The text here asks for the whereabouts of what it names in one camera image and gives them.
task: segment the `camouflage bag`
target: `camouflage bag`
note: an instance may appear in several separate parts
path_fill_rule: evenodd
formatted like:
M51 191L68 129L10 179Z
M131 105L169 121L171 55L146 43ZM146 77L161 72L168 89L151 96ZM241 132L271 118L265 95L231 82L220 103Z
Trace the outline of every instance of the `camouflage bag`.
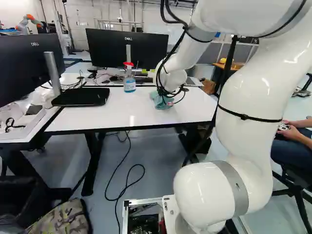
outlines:
M90 234L91 225L83 200L78 198L62 203L23 234Z

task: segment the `jeans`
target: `jeans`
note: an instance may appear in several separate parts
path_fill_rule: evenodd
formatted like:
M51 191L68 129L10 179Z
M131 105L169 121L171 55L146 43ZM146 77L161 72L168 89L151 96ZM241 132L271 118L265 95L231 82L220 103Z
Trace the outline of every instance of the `jeans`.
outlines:
M300 133L311 138L312 131L306 128L298 129ZM276 134L271 148L271 158L279 163L290 164L300 169L312 169L312 150L304 144L285 139Z

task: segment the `monitor stand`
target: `monitor stand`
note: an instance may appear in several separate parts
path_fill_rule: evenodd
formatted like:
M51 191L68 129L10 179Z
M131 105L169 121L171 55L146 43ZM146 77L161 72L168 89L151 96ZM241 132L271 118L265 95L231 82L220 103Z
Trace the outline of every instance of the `monitor stand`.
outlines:
M59 81L59 72L55 62L54 54L53 52L43 52L43 53L49 70L53 93L54 96L57 97L61 94L61 85Z

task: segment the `spray bottle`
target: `spray bottle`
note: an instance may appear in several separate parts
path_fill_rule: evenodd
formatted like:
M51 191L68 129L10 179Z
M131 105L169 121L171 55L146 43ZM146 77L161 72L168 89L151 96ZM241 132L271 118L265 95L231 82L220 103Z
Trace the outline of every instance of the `spray bottle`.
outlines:
M136 90L136 80L132 75L132 68L134 67L134 65L131 62L124 62L123 64L127 68L125 79L123 79L124 91L126 93L131 93Z

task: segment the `teal cloth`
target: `teal cloth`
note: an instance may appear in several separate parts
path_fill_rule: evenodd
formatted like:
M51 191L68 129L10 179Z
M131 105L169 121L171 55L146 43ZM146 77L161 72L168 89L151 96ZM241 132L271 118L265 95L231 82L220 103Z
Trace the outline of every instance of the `teal cloth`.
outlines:
M155 108L158 110L166 110L169 109L171 106L168 106L168 102L173 102L173 97L162 97L158 94L158 91L152 91L150 93L150 98L154 101Z

